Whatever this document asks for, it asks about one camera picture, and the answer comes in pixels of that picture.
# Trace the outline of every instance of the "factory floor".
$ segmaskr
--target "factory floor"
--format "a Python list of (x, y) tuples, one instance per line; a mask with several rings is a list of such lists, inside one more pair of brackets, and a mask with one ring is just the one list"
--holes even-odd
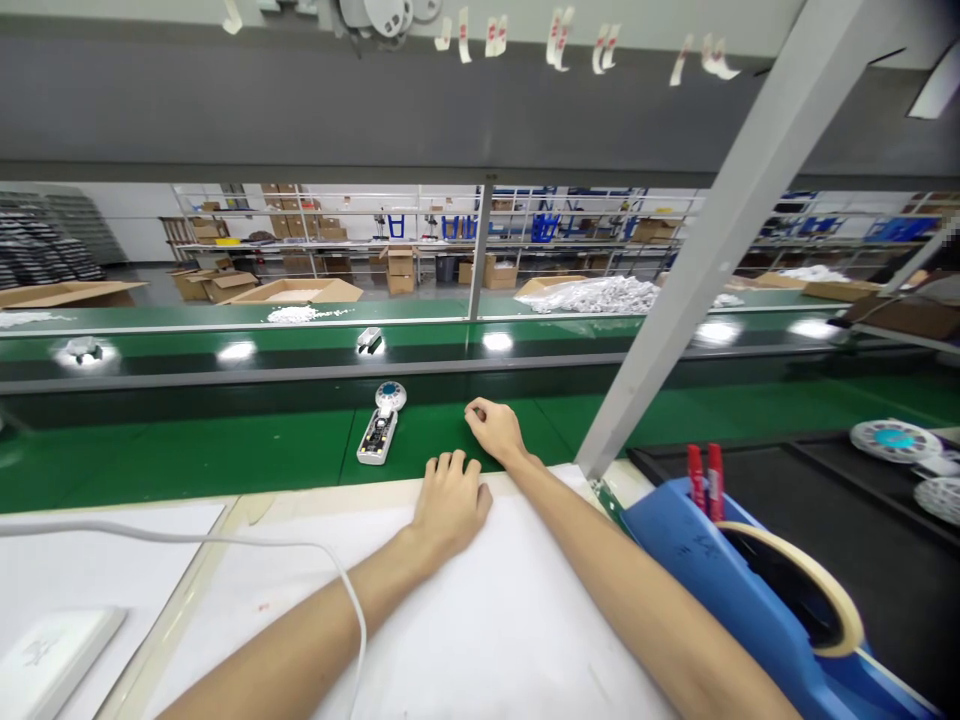
[[(637, 263), (634, 275), (640, 280), (652, 280), (656, 268), (660, 261), (657, 259), (643, 259)], [(123, 282), (147, 282), (150, 283), (142, 288), (132, 290), (133, 297), (138, 307), (171, 307), (177, 305), (209, 305), (205, 301), (185, 301), (180, 297), (173, 279), (169, 273), (174, 270), (174, 263), (160, 264), (137, 264), (115, 266), (107, 269), (108, 280), (120, 280)], [(374, 300), (389, 300), (390, 293), (386, 285), (375, 284), (373, 276), (369, 272), (369, 266), (362, 261), (354, 262), (354, 274), (349, 278), (349, 282), (363, 290), (361, 302)], [(571, 270), (571, 273), (583, 273), (582, 270)], [(421, 271), (422, 279), (414, 293), (402, 295), (404, 299), (417, 300), (465, 300), (470, 296), (470, 286), (461, 285), (457, 282), (438, 283), (433, 275), (433, 265), (424, 263)], [(517, 287), (533, 276), (532, 273), (521, 273), (517, 282)], [(279, 280), (279, 277), (264, 278), (264, 282)], [(507, 288), (504, 290), (483, 289), (484, 297), (513, 297), (516, 288)]]

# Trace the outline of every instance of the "metal pole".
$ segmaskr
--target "metal pole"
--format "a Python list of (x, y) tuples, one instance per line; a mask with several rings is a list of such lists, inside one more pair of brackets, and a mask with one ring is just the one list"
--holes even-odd
[(927, 260), (932, 258), (937, 250), (950, 241), (951, 235), (956, 235), (958, 232), (960, 232), (960, 215), (954, 215), (945, 227), (940, 228), (940, 232), (930, 238), (927, 244), (920, 248), (917, 254), (907, 260), (906, 265), (890, 278), (890, 282), (884, 285), (883, 290), (880, 291), (880, 296), (893, 295), (917, 270), (927, 264)]
[(470, 310), (468, 320), (480, 314), (480, 289), (483, 286), (483, 268), (487, 254), (487, 232), (490, 229), (490, 208), (493, 205), (493, 185), (486, 183), (480, 196), (480, 216), (477, 218), (477, 239), (473, 244), (473, 278), (470, 281)]
[(807, 0), (577, 453), (600, 478), (714, 298), (896, 27), (897, 0)]

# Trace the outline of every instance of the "white handheld device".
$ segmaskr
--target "white handheld device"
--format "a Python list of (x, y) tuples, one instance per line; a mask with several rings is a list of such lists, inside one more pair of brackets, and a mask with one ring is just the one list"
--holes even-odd
[(398, 382), (385, 382), (377, 388), (377, 409), (367, 424), (357, 448), (357, 460), (364, 465), (383, 465), (390, 450), (390, 441), (397, 429), (397, 415), (407, 404), (407, 391)]

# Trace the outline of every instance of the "marker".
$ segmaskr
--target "marker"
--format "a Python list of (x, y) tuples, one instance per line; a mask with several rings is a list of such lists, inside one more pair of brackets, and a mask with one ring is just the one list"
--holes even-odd
[(723, 512), (723, 456), (720, 446), (710, 443), (707, 456), (707, 478), (710, 480), (710, 519), (713, 522), (724, 520)]
[(707, 503), (703, 495), (703, 460), (700, 457), (700, 448), (696, 445), (687, 445), (687, 472), (690, 474), (693, 502), (706, 515)]

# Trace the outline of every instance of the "white packing material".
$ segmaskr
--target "white packing material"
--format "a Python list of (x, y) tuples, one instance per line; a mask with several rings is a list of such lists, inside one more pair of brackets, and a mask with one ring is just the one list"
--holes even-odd
[(843, 273), (838, 273), (826, 265), (811, 265), (808, 268), (790, 268), (781, 270), (778, 275), (790, 277), (794, 280), (803, 280), (804, 282), (850, 282)]
[(54, 315), (53, 313), (48, 313), (48, 312), (36, 312), (36, 313), (0, 312), (0, 329), (16, 327), (17, 325), (24, 325), (28, 322), (44, 322), (45, 320), (72, 320), (72, 319), (73, 318), (64, 317), (63, 315)]
[[(623, 315), (646, 315), (660, 295), (660, 288), (635, 277), (611, 275), (610, 277), (575, 280), (544, 288), (518, 298), (538, 313), (554, 310), (583, 313), (618, 313)], [(714, 307), (743, 305), (736, 295), (720, 295)]]
[(309, 305), (294, 305), (292, 307), (279, 308), (267, 315), (267, 322), (296, 324), (313, 322), (325, 317), (340, 317), (350, 312), (350, 310), (330, 310), (321, 312)]

